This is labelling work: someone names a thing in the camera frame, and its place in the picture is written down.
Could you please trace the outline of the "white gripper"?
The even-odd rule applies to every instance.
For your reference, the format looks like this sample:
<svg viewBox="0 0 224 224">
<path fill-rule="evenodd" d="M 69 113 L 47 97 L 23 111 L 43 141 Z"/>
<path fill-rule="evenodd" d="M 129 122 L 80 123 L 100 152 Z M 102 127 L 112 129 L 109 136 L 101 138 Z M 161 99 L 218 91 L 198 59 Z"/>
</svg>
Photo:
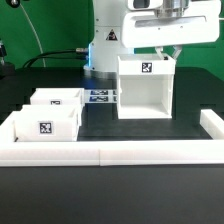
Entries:
<svg viewBox="0 0 224 224">
<path fill-rule="evenodd" d="M 215 42 L 219 37 L 220 7 L 189 7 L 179 18 L 157 18 L 151 11 L 130 12 L 123 18 L 121 40 L 125 47 L 155 47 L 164 60 L 163 47 Z M 182 52 L 174 46 L 172 58 Z"/>
</svg>

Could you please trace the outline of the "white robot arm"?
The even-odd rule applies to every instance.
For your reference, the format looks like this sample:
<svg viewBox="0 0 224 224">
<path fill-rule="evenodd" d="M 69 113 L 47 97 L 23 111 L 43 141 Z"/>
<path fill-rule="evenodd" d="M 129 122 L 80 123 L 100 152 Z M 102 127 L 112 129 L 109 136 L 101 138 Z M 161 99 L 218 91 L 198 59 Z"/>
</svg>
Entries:
<svg viewBox="0 0 224 224">
<path fill-rule="evenodd" d="M 174 48 L 218 39 L 221 0 L 92 0 L 94 37 L 88 46 L 88 76 L 113 78 L 120 54 L 152 47 Z"/>
</svg>

